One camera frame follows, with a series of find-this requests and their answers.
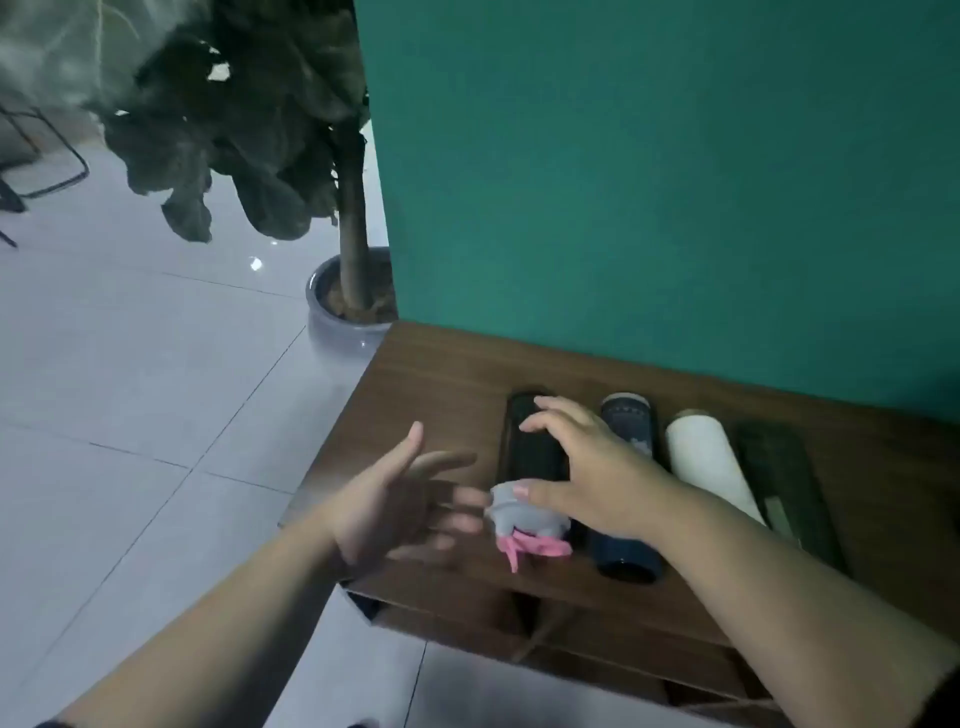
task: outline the plant pot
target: plant pot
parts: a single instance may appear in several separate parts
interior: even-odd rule
[[[390,248],[370,248],[371,264],[390,261]],[[325,261],[306,282],[306,302],[310,307],[309,334],[324,353],[331,349],[344,355],[369,357],[380,345],[390,324],[357,324],[346,321],[324,305],[326,292],[340,277],[340,256]]]

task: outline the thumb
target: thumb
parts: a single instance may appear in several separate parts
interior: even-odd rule
[[[382,483],[389,483],[396,479],[417,459],[422,448],[423,423],[415,422],[405,438],[371,465],[369,473],[372,479]]]
[[[551,480],[518,480],[514,486],[514,495],[538,508],[546,508],[565,516],[576,518],[580,499],[573,483]]]

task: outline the wall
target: wall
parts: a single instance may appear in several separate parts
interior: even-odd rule
[[[960,419],[960,8],[357,0],[400,313]]]

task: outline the plant trunk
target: plant trunk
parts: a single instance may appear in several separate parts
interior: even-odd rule
[[[367,140],[358,118],[334,129],[340,209],[340,286],[347,309],[373,306],[370,249],[367,246],[367,201],[363,192],[363,155]]]

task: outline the floor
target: floor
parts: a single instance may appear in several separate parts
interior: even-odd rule
[[[303,285],[315,221],[255,233],[232,186],[210,245],[84,146],[92,176],[0,217],[0,728],[53,715],[276,532],[375,349],[319,347]],[[385,245],[375,154],[373,244]],[[8,175],[54,182],[69,159]],[[270,724],[709,725],[369,627],[336,593]]]

